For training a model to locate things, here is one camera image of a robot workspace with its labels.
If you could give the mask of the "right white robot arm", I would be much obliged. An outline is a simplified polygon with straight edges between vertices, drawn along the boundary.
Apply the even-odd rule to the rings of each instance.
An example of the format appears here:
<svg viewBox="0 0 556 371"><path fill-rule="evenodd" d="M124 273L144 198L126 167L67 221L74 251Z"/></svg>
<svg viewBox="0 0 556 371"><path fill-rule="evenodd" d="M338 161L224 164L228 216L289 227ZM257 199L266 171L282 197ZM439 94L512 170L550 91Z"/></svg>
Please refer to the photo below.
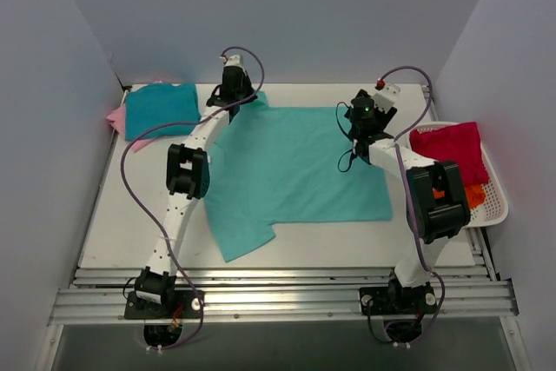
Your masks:
<svg viewBox="0 0 556 371"><path fill-rule="evenodd" d="M460 168L399 145L386 132L397 113L397 86L388 83L370 94L360 89L347 106L351 123L345 136L352 143L350 159L383 169L401 181L406 198L407 223L415 248L394 267L386 291L387 305L395 312L408 311L417 302L415 288L430 282L433 267L449 240L470 222Z"/></svg>

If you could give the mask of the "mint green t-shirt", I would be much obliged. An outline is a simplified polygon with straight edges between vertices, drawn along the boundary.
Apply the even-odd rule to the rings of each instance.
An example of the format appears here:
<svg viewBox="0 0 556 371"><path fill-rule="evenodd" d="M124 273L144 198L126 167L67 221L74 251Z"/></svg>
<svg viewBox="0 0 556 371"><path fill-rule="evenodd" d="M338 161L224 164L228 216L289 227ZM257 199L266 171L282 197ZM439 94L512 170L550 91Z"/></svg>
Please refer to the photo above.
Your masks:
<svg viewBox="0 0 556 371"><path fill-rule="evenodd" d="M274 107L260 94L216 138L204 206L225 262L273 240L276 223L392 219L382 169L338 170L350 146L334 120L332 108Z"/></svg>

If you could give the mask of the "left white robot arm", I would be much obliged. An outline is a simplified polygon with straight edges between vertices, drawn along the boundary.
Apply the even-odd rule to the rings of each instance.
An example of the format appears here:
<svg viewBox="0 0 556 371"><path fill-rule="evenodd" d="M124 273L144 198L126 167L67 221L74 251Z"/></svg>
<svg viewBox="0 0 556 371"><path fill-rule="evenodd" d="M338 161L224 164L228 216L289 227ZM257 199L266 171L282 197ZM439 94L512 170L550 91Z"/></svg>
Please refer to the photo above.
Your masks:
<svg viewBox="0 0 556 371"><path fill-rule="evenodd" d="M164 220L156 222L161 236L134 285L136 297L144 300L144 308L155 318L165 318L174 311L177 255L193 210L209 190L209 148L240 107L255 99L256 90L242 56L227 57L222 82L207 100L201 120L185 140L169 146L169 200Z"/></svg>

